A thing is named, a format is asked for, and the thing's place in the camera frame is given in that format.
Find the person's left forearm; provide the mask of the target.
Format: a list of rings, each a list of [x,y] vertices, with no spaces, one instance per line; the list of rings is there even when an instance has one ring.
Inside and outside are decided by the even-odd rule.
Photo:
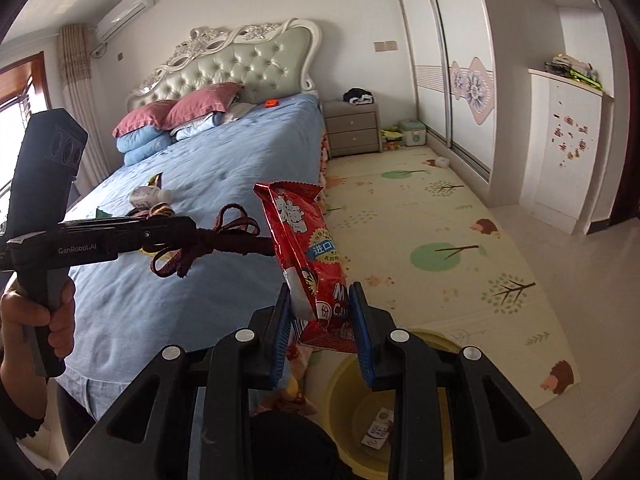
[[[28,344],[6,347],[1,362],[1,419],[15,440],[33,437],[46,418],[47,381],[35,373]]]

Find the person's left hand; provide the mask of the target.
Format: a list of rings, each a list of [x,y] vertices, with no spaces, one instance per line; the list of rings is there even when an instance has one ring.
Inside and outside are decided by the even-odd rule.
[[[30,356],[26,328],[50,330],[48,344],[58,358],[66,358],[74,348],[75,283],[68,278],[62,288],[61,305],[51,313],[16,290],[9,289],[1,298],[1,323],[4,360],[22,362]]]

